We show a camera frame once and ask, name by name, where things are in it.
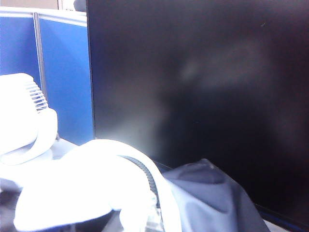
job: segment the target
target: desk fan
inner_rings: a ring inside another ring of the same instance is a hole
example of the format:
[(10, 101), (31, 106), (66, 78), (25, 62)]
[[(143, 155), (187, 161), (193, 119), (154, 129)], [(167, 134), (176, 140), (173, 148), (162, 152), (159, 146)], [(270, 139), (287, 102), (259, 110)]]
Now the desk fan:
[(54, 143), (57, 114), (33, 77), (0, 76), (0, 160), (18, 165), (38, 157)]

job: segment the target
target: blue cubicle partition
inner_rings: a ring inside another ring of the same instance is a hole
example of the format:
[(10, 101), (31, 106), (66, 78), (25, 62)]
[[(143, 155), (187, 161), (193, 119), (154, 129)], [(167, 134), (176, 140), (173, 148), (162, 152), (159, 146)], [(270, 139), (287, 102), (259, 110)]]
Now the blue cubicle partition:
[(61, 138), (77, 145), (94, 139), (84, 13), (0, 7), (0, 74), (20, 72), (33, 76), (38, 85), (40, 79), (45, 83), (48, 104), (57, 111)]
[(0, 75), (27, 73), (41, 86), (33, 17), (0, 17)]
[(93, 139), (87, 27), (40, 19), (48, 103), (59, 135), (75, 144)]

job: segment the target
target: white cloth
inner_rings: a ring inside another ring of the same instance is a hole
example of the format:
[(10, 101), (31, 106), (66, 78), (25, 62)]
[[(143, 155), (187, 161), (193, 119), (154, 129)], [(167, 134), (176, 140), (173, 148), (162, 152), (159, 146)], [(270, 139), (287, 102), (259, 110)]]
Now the white cloth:
[(181, 224), (171, 190), (155, 164), (138, 150), (112, 140), (93, 140), (60, 160), (50, 161), (24, 186), (14, 224), (19, 231), (37, 231), (98, 218), (121, 210), (125, 231), (145, 226), (153, 204), (145, 173), (130, 156), (151, 171), (158, 189), (167, 232), (180, 232)]

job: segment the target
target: fan grille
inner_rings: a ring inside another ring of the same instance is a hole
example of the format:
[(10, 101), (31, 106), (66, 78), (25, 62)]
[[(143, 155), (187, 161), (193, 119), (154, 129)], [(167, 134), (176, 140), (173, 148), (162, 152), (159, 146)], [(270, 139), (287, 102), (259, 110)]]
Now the fan grille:
[(48, 108), (47, 100), (43, 92), (40, 90), (40, 88), (35, 82), (33, 81), (25, 82), (25, 88), (29, 91), (29, 94), (38, 112)]

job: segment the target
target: computer monitor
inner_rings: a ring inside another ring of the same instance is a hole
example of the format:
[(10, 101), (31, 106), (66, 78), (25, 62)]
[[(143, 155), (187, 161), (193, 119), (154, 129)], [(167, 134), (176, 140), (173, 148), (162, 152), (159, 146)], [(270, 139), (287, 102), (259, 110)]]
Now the computer monitor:
[(309, 4), (88, 0), (95, 135), (207, 158), (262, 215), (309, 228)]

